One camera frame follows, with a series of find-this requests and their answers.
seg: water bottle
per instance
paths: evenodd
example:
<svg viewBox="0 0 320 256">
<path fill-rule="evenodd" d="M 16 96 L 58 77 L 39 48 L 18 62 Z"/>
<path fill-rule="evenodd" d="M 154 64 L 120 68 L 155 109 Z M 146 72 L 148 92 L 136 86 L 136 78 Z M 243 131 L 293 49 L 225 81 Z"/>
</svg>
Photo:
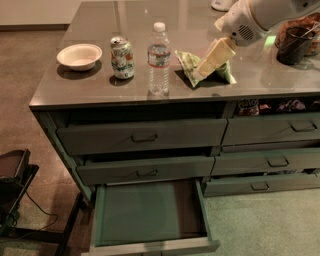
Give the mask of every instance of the water bottle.
<svg viewBox="0 0 320 256">
<path fill-rule="evenodd" d="M 169 92 L 170 41 L 166 25 L 156 22 L 148 46 L 149 91 L 153 95 Z"/>
</svg>

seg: gray carpet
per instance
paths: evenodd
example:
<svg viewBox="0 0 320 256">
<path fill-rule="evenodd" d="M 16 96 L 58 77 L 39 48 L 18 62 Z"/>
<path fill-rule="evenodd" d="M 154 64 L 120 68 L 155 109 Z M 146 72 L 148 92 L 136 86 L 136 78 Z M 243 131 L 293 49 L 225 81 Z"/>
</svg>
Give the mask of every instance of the gray carpet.
<svg viewBox="0 0 320 256">
<path fill-rule="evenodd" d="M 64 31 L 0 32 L 0 153 L 31 151 L 40 170 L 29 193 L 47 212 L 59 214 L 48 230 L 63 229 L 78 193 L 69 173 L 28 108 L 49 58 Z M 240 195 L 205 200 L 216 256 L 317 256 L 320 254 L 320 190 Z M 67 255 L 88 251 L 92 218 L 81 211 Z M 24 197 L 19 227 L 38 229 L 53 221 Z M 54 255 L 56 246 L 34 242 L 0 243 L 0 255 Z"/>
</svg>

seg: white bowl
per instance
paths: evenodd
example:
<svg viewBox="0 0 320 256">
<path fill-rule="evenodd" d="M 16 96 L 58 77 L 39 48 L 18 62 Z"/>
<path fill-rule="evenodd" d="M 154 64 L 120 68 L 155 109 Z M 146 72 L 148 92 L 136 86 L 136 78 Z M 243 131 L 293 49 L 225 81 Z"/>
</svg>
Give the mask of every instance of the white bowl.
<svg viewBox="0 0 320 256">
<path fill-rule="evenodd" d="M 60 64 L 75 71 L 86 71 L 94 67 L 102 56 L 102 50 L 93 44 L 75 44 L 63 49 L 57 55 Z"/>
</svg>

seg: black cable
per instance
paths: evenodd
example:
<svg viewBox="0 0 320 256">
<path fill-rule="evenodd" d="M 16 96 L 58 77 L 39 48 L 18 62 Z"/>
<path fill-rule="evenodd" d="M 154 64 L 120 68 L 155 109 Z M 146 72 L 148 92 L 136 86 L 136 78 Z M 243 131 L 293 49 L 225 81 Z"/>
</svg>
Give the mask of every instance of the black cable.
<svg viewBox="0 0 320 256">
<path fill-rule="evenodd" d="M 16 184 L 18 184 L 19 186 L 21 186 L 22 188 L 24 188 L 24 186 L 21 185 L 21 184 L 19 184 L 18 182 L 16 182 Z M 29 193 L 28 193 L 27 191 L 26 191 L 26 195 L 27 195 L 28 198 L 31 200 L 31 202 L 33 202 L 33 203 L 37 206 L 37 208 L 38 208 L 41 212 L 43 212 L 43 213 L 44 213 L 45 215 L 47 215 L 47 216 L 54 216 L 54 217 L 55 217 L 55 220 L 54 220 L 52 223 L 50 223 L 50 224 L 48 224 L 48 225 L 46 225 L 46 226 L 44 226 L 44 227 L 42 227 L 42 228 L 40 228 L 40 229 L 36 229 L 36 230 L 34 230 L 34 231 L 30 232 L 30 233 L 27 233 L 27 234 L 25 234 L 25 235 L 23 235 L 23 236 L 14 238 L 14 241 L 21 240 L 21 239 L 23 239 L 23 238 L 25 238 L 25 237 L 33 234 L 33 233 L 36 233 L 36 232 L 41 231 L 41 230 L 44 230 L 44 229 L 46 229 L 46 228 L 54 225 L 54 224 L 57 222 L 58 217 L 59 217 L 58 214 L 55 214 L 55 213 L 47 213 L 46 211 L 44 211 L 44 210 L 39 206 L 39 204 L 29 195 Z M 11 242 L 11 241 L 3 241 L 3 242 L 0 242 L 0 244 L 8 243 L 8 242 Z"/>
</svg>

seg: closed drawer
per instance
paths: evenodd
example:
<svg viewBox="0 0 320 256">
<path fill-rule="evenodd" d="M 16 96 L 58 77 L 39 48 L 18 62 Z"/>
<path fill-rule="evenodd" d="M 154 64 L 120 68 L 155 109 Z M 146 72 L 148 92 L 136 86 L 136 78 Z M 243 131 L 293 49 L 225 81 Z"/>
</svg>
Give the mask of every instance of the closed drawer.
<svg viewBox="0 0 320 256">
<path fill-rule="evenodd" d="M 211 179 L 206 183 L 204 196 L 252 194 L 319 187 L 320 178 L 317 174 Z"/>
<path fill-rule="evenodd" d="M 70 155 L 219 145 L 224 119 L 69 126 L 58 136 Z"/>
<path fill-rule="evenodd" d="M 320 113 L 229 119 L 223 145 L 320 138 Z"/>
<path fill-rule="evenodd" d="M 212 175 L 276 172 L 319 167 L 320 148 L 225 153 L 216 157 Z"/>
<path fill-rule="evenodd" d="M 77 167 L 85 185 L 209 177 L 213 157 L 191 156 L 107 163 Z"/>
<path fill-rule="evenodd" d="M 84 255 L 212 253 L 200 184 L 195 180 L 100 186 L 90 252 Z"/>
</svg>

